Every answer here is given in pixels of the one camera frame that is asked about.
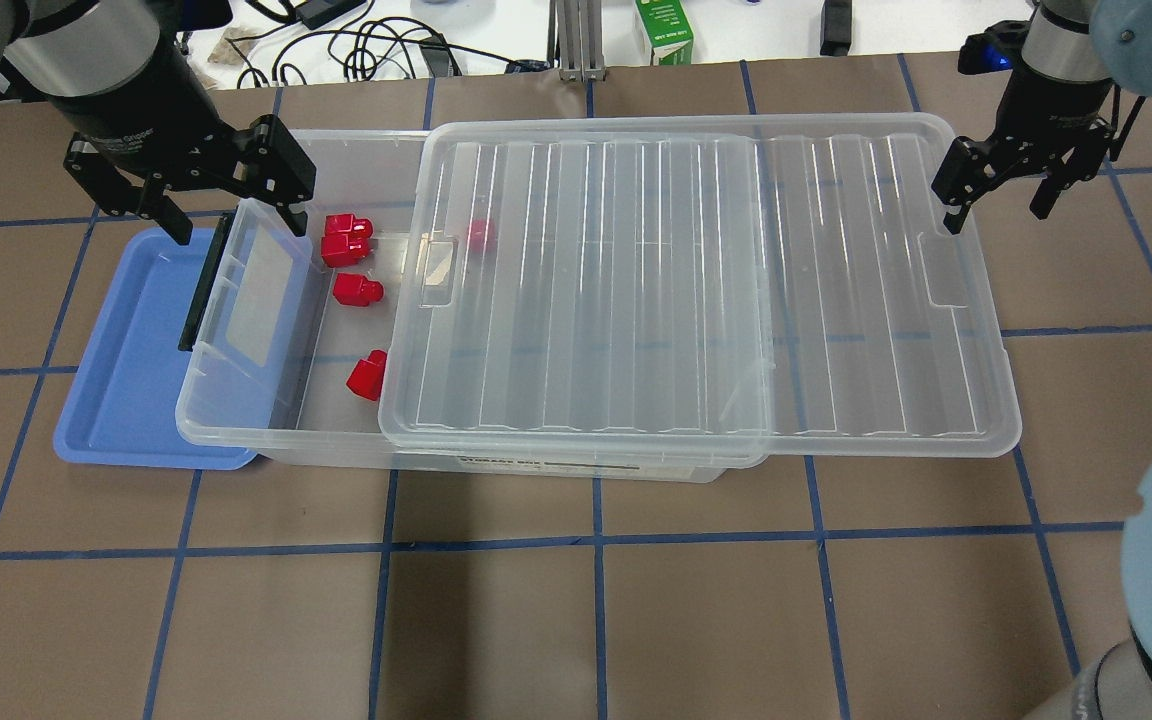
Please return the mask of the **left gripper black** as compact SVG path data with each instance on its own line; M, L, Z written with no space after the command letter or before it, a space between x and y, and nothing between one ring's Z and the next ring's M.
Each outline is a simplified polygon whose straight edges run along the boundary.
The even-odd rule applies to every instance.
M264 202L306 236L314 161L273 114L225 122L159 29L41 35L41 94L76 131L65 169L106 214L151 220L187 247L194 223L173 194L220 190Z

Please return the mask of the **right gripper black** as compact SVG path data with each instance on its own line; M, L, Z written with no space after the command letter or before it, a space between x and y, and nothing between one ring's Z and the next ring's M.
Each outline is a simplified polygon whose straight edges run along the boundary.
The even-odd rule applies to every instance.
M1029 204L1039 220L1075 183L1096 179L1117 129L1101 115L1114 88L1111 79L1069 83L1011 71L991 135L952 141L931 183L946 209L946 232L963 232L973 205L1011 179L1043 176Z

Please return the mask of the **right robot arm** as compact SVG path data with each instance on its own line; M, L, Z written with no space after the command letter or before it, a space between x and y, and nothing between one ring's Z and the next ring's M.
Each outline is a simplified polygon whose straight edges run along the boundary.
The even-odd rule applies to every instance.
M931 183L958 233L998 187L1039 177L1030 213L1048 217L1064 191L1115 160L1152 97L1152 1L1037 1L965 38L961 76L1007 73L995 128L956 137Z

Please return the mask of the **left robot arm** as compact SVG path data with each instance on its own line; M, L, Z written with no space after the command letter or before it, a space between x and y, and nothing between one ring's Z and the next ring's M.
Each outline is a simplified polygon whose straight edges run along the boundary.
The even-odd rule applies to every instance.
M274 115L225 123L145 1L0 1L1 61L69 120L65 169L103 213L188 243L192 223L173 194L220 190L306 233L314 161Z

